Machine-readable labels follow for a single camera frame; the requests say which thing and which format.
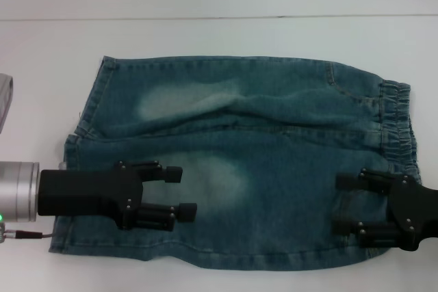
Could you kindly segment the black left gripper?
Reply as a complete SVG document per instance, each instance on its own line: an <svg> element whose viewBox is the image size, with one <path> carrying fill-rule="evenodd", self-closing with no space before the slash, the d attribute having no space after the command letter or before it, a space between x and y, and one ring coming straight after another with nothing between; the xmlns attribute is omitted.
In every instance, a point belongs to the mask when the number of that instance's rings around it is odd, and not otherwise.
<svg viewBox="0 0 438 292"><path fill-rule="evenodd" d="M104 171L43 170L38 188L38 215L93 216L115 221L124 230L173 230L177 222L196 218L196 203L141 204L142 182L180 183L183 169L159 161L126 162Z"/></svg>

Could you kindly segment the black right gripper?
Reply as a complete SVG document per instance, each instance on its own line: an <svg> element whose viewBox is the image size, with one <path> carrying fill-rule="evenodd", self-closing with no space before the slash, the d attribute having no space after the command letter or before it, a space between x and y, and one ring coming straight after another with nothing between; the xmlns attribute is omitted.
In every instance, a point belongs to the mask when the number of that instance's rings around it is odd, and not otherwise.
<svg viewBox="0 0 438 292"><path fill-rule="evenodd" d="M412 176L372 171L338 173L338 190L389 192L388 222L334 219L334 234L353 235L361 248L417 250L421 241L437 237L437 190L419 184Z"/></svg>

